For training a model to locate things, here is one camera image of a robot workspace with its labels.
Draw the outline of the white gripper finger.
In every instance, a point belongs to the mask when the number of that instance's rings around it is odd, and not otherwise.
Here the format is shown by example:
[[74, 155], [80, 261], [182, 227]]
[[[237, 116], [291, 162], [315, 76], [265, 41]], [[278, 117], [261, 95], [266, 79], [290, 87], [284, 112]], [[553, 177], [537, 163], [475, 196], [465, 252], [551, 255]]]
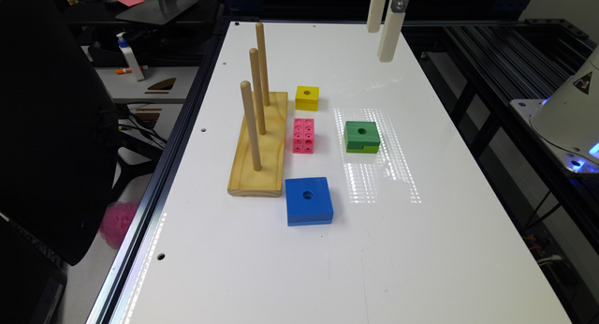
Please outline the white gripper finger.
[[385, 10], [385, 2], [386, 0], [370, 1], [367, 17], [367, 30], [369, 33], [376, 33], [379, 31], [383, 18], [383, 12]]
[[405, 18], [404, 12], [387, 11], [377, 56], [382, 63], [393, 60]]

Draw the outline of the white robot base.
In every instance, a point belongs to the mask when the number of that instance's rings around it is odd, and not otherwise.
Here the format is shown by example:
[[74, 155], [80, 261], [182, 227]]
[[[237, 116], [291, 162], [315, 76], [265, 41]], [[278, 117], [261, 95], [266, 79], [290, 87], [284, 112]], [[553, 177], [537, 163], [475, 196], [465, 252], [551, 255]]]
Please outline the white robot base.
[[510, 105], [567, 170], [598, 173], [598, 51], [550, 97]]

